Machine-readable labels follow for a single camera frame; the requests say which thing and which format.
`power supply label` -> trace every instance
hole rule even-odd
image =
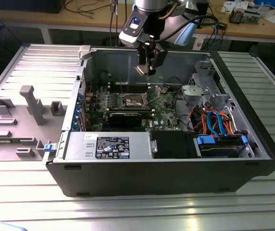
[[[129,159],[128,137],[98,137],[95,152],[97,159]]]

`green circuit board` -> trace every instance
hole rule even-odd
[[[91,103],[94,107],[89,109],[91,131],[180,130],[172,108],[173,94],[163,86],[146,93],[112,93],[100,88],[95,96]],[[108,116],[115,112],[142,115],[141,125],[128,129],[112,127]]]

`metal bracket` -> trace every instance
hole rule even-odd
[[[213,94],[210,96],[210,103],[212,104],[212,107],[217,110],[222,110],[223,107],[227,104],[229,101],[230,96],[227,94],[218,95]]]
[[[63,131],[61,133],[59,144],[56,152],[57,159],[63,159],[65,156],[65,151],[68,146],[69,131]]]

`workbench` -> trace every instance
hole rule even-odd
[[[89,0],[79,0],[79,5],[89,3]],[[220,22],[228,24],[225,40],[240,40],[240,41],[255,41],[255,42],[270,42],[275,43],[275,24],[261,19],[256,24],[230,24],[228,22],[227,13],[221,13],[222,4],[224,0],[211,0],[211,8],[214,15]],[[109,0],[103,0],[94,6],[89,6],[87,9],[93,9],[109,4]],[[131,4],[128,4],[128,16],[131,13]],[[68,8],[76,11],[76,5],[71,3]],[[118,16],[118,31],[125,21],[125,6],[119,5]],[[69,12],[62,9],[59,14],[51,13],[35,13],[35,12],[16,12],[16,11],[0,11],[0,19],[7,26],[18,27],[34,27],[39,28],[42,32],[44,42],[52,44],[50,36],[50,29],[64,29],[64,30],[79,30],[79,31],[103,31],[109,32],[110,11],[109,7],[104,7],[93,12],[94,19],[83,16],[79,13]],[[112,23],[112,31],[116,31],[116,20]],[[202,29],[197,29],[194,36],[196,38],[194,43],[194,50],[200,50],[204,39],[210,37],[213,29],[210,26],[205,26]]]

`power cable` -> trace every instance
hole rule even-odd
[[[76,8],[77,8],[77,10],[79,10],[79,11],[83,11],[83,10],[82,10],[82,7],[85,7],[85,6],[93,6],[93,5],[96,5],[98,2],[99,2],[99,0],[97,0],[95,3],[84,4],[84,5],[79,6],[79,1],[78,1],[78,0],[75,0]],[[87,12],[87,14],[84,14],[83,12],[79,12],[79,14],[80,14],[80,15],[83,15],[83,16],[85,16],[85,17],[89,17],[89,18],[91,18],[91,19],[94,19],[94,17],[92,16],[93,12]]]
[[[173,4],[173,6],[171,7],[170,11],[168,11],[168,13],[166,15],[161,16],[158,19],[159,20],[165,20],[165,19],[169,18],[172,15],[172,13],[174,13],[174,11],[176,10],[177,6],[178,6],[178,1],[176,1],[176,3]]]
[[[217,36],[218,36],[218,29],[217,29],[216,25],[214,25],[214,29],[215,29],[215,36],[214,36],[214,41],[213,41],[213,43],[212,43],[212,45],[211,45],[211,47],[210,47],[210,50],[213,49],[213,47],[214,47],[214,45],[215,45],[215,42],[216,42],[216,38],[217,38]]]
[[[125,17],[126,17],[126,21],[127,21],[127,18],[128,18],[128,13],[127,13],[127,0],[124,1],[124,7],[125,7]]]
[[[5,27],[7,28],[7,30],[10,32],[10,34],[12,34],[12,36],[19,42],[19,44],[22,44],[21,40],[19,40],[17,38],[17,36],[15,36],[15,34],[0,20],[0,23]]]
[[[109,22],[109,40],[110,40],[110,46],[112,47],[113,44],[112,44],[112,23],[113,23],[113,16],[114,16],[114,13],[111,13],[110,14],[110,22]]]
[[[171,38],[172,36],[174,36],[175,34],[177,34],[180,30],[182,30],[184,27],[186,27],[188,24],[194,23],[195,20],[204,19],[204,18],[209,18],[209,19],[214,20],[214,22],[213,22],[212,25],[215,25],[215,24],[217,24],[219,22],[219,20],[215,16],[212,16],[212,15],[199,15],[199,16],[195,16],[195,17],[191,18],[190,20],[188,20],[187,22],[185,22],[184,24],[182,24],[180,27],[178,27],[175,31],[173,31],[172,33],[170,33],[166,37],[154,40],[154,42],[163,42],[165,40],[168,40],[169,38]],[[202,26],[205,25],[205,23],[200,23],[200,22],[195,22],[194,24],[202,25]]]
[[[71,3],[71,2],[73,2],[73,1],[75,1],[75,0],[70,0],[70,1],[68,1],[68,2],[65,4],[65,9],[66,9],[67,11],[70,11],[70,12],[73,12],[73,13],[87,13],[87,12],[96,11],[96,10],[98,10],[98,9],[101,9],[101,8],[104,8],[104,7],[107,7],[107,6],[110,6],[110,4],[109,4],[109,5],[100,6],[100,7],[97,7],[97,8],[91,9],[91,10],[88,10],[88,11],[83,11],[83,10],[74,11],[74,10],[71,10],[71,9],[69,9],[69,8],[67,7],[68,4]]]
[[[116,0],[116,44],[118,44],[118,0]]]

